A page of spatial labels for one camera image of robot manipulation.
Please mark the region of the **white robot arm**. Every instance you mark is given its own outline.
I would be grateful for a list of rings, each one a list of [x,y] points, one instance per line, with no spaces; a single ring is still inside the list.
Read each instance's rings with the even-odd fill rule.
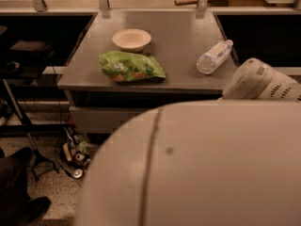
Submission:
[[[220,99],[125,122],[94,155],[73,226],[301,226],[298,82],[251,58]]]

